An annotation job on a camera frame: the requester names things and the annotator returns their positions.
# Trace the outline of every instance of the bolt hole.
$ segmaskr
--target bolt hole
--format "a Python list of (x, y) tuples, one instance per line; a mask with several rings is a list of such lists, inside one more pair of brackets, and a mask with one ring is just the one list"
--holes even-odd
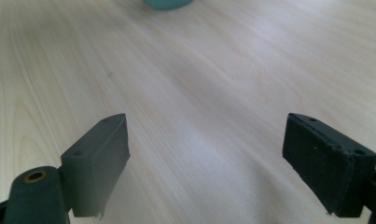
[(45, 178), (46, 175), (47, 175), (47, 173), (45, 171), (35, 171), (35, 172), (27, 175), (24, 178), (24, 182), (27, 183), (27, 184), (32, 184), (34, 182), (37, 182), (37, 181)]
[(356, 149), (356, 150), (354, 150), (354, 153), (355, 154), (358, 154), (358, 155), (365, 155), (365, 152), (364, 151), (362, 151), (361, 149)]
[(81, 156), (81, 155), (83, 155), (83, 153), (81, 151), (74, 152), (74, 156)]

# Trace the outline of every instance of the teal object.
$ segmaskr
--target teal object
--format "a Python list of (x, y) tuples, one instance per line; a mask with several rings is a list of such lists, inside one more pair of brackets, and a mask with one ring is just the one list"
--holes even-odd
[(193, 0), (144, 0), (150, 7), (160, 10), (174, 9), (189, 4)]

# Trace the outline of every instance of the wood grain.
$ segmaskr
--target wood grain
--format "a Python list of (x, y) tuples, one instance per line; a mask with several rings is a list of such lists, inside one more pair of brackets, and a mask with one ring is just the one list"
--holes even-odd
[(126, 113), (105, 218), (73, 223), (366, 223), (327, 216), (282, 158), (289, 112), (376, 151), (376, 1), (0, 0), (0, 202)]

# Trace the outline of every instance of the teal bowl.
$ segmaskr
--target teal bowl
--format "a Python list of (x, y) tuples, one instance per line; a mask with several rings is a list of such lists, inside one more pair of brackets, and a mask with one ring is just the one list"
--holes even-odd
[(144, 0), (150, 7), (160, 10), (182, 7), (191, 1), (193, 0)]

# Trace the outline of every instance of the light wood surface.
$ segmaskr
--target light wood surface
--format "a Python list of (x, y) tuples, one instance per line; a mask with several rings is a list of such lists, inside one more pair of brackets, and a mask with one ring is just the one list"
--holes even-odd
[(0, 0), (0, 202), (126, 113), (105, 217), (73, 223), (366, 223), (327, 216), (282, 158), (289, 112), (376, 151), (376, 1)]

